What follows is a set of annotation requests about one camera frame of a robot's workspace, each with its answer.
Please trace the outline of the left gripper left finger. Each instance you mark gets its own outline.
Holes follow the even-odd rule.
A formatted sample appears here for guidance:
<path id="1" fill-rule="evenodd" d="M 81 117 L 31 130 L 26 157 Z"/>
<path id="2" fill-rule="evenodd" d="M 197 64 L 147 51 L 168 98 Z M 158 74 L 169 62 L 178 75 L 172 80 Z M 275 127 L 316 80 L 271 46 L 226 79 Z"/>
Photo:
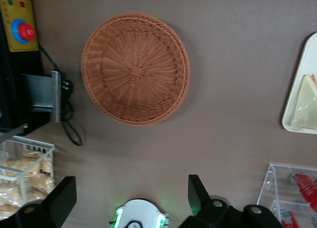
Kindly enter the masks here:
<path id="1" fill-rule="evenodd" d="M 60 228 L 76 204 L 76 178 L 65 177 L 40 202 L 22 206 L 14 215 L 0 222 L 2 228 Z"/>

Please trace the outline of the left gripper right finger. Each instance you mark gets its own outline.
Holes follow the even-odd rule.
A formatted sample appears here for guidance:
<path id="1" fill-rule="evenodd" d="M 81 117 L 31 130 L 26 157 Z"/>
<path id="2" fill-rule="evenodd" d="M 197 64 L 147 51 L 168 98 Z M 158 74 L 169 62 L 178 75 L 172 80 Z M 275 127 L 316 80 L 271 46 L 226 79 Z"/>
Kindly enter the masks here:
<path id="1" fill-rule="evenodd" d="M 196 174 L 188 177 L 188 201 L 192 215 L 180 228 L 281 228 L 274 214 L 261 205 L 235 209 L 222 197 L 211 198 Z"/>

